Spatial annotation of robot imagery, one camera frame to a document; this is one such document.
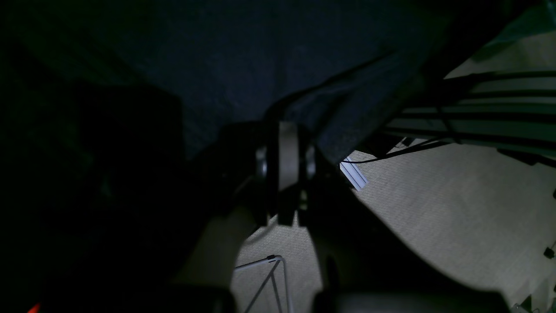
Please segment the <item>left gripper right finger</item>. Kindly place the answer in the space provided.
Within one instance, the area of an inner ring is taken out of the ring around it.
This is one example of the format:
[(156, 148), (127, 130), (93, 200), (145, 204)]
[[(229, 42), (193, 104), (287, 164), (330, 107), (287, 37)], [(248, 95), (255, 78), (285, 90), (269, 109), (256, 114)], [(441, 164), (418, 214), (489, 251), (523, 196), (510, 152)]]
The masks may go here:
[(278, 123), (278, 220), (298, 214), (322, 290), (314, 305), (433, 305), (435, 271), (363, 204), (294, 123)]

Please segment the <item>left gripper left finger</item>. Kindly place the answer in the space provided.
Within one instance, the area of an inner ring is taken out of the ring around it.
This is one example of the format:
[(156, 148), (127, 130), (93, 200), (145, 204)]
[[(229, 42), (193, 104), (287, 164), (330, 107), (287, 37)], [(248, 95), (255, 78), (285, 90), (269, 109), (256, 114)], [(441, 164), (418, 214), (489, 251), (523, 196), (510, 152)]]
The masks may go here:
[(172, 283), (229, 287), (244, 242), (276, 214), (278, 123), (236, 123), (193, 162), (199, 233)]

